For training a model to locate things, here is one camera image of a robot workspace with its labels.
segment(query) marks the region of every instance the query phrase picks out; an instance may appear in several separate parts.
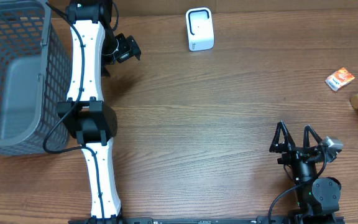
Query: white charger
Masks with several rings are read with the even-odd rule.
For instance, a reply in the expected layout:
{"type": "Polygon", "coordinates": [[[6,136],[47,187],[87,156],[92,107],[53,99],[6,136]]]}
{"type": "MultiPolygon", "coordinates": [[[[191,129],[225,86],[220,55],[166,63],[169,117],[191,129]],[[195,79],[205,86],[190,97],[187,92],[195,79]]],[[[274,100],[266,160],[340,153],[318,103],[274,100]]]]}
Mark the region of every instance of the white charger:
{"type": "Polygon", "coordinates": [[[186,12],[187,36],[191,51],[207,50],[214,46],[214,28],[211,11],[206,7],[186,12]]]}

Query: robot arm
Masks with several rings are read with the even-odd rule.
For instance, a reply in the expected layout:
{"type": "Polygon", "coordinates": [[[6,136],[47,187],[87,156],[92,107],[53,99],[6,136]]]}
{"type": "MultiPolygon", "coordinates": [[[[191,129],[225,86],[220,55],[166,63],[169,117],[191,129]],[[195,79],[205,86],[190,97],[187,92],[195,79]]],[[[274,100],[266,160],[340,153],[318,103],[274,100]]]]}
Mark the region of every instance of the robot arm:
{"type": "Polygon", "coordinates": [[[277,124],[269,151],[282,154],[277,162],[284,167],[291,167],[293,175],[291,180],[295,186],[282,193],[273,202],[269,210],[268,224],[273,223],[270,216],[275,202],[291,190],[296,190],[299,209],[288,212],[289,223],[337,223],[334,212],[339,211],[341,183],[335,178],[320,177],[320,175],[326,164],[333,162],[342,148],[343,144],[340,140],[328,136],[321,139],[310,125],[305,127],[303,147],[296,147],[284,122],[277,124]],[[279,143],[280,131],[283,131],[283,143],[279,143]],[[309,133],[316,140],[316,146],[310,147],[309,133]],[[318,162],[324,162],[324,164],[317,173],[316,163],[318,162]]]}
{"type": "Polygon", "coordinates": [[[117,118],[114,110],[104,103],[101,76],[109,76],[105,65],[114,64],[115,61],[122,63],[132,56],[140,60],[141,54],[132,36],[114,36],[109,25],[111,11],[111,0],[70,1],[66,8],[67,19],[80,36],[71,28],[71,85],[67,101],[57,105],[59,117],[65,116],[63,123],[68,132],[84,147],[82,151],[88,167],[92,194],[91,219],[96,223],[118,223],[121,216],[121,201],[117,194],[112,165],[112,145],[117,133],[117,118]],[[81,81],[82,63],[85,66],[81,81]]]}

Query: basket mesh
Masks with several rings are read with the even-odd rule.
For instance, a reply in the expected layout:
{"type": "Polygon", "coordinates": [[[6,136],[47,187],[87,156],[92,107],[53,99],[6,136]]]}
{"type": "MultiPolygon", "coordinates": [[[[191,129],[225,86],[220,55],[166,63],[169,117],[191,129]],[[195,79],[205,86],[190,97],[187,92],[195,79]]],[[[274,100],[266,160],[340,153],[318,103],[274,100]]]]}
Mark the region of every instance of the basket mesh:
{"type": "MultiPolygon", "coordinates": [[[[40,122],[34,127],[34,132],[22,141],[9,146],[1,144],[0,154],[43,152],[42,141],[58,121],[56,102],[65,100],[70,84],[71,61],[53,26],[44,24],[45,13],[42,5],[34,4],[34,2],[27,7],[18,8],[13,4],[9,10],[0,10],[0,117],[8,65],[17,58],[41,55],[42,51],[46,50],[42,49],[40,45],[42,31],[48,28],[50,29],[48,54],[47,58],[41,58],[41,60],[47,60],[47,66],[41,68],[44,72],[42,70],[40,72],[45,75],[44,95],[43,99],[37,99],[42,100],[40,122]]],[[[64,125],[61,125],[48,140],[48,147],[61,149],[65,146],[67,137],[67,131],[64,125]]]]}

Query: orange wrapper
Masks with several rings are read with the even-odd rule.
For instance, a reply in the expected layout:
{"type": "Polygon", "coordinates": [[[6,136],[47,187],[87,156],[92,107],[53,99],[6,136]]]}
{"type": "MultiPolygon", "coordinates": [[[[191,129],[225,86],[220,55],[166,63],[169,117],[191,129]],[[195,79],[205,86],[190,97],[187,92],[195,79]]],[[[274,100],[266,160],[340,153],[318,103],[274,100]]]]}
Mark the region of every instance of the orange wrapper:
{"type": "Polygon", "coordinates": [[[332,75],[328,76],[326,83],[334,91],[346,86],[354,79],[354,76],[346,70],[346,68],[341,68],[338,71],[334,72],[332,75]]]}

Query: wood grain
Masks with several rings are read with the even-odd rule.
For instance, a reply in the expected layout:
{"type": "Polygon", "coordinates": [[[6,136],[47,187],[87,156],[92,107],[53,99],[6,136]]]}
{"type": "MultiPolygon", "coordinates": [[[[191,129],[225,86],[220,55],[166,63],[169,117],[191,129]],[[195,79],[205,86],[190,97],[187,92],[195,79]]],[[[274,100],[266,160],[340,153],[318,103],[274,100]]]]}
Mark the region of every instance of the wood grain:
{"type": "MultiPolygon", "coordinates": [[[[67,25],[53,24],[71,52],[67,25]]],[[[118,116],[117,189],[127,217],[242,218],[266,215],[290,187],[268,151],[284,120],[337,136],[344,151],[325,176],[343,186],[341,211],[358,223],[358,9],[214,15],[215,46],[189,52],[183,16],[123,17],[118,32],[142,49],[109,66],[106,102],[118,116]],[[325,78],[356,79],[333,92],[325,78]]],[[[293,208],[293,195],[274,213],[293,208]]],[[[90,215],[81,152],[0,156],[0,223],[66,223],[90,215]]]]}
{"type": "MultiPolygon", "coordinates": [[[[208,7],[212,13],[358,9],[358,1],[353,0],[115,0],[114,2],[121,16],[184,16],[187,10],[195,7],[208,7]]],[[[50,0],[50,3],[64,11],[70,0],[50,0]]]]}

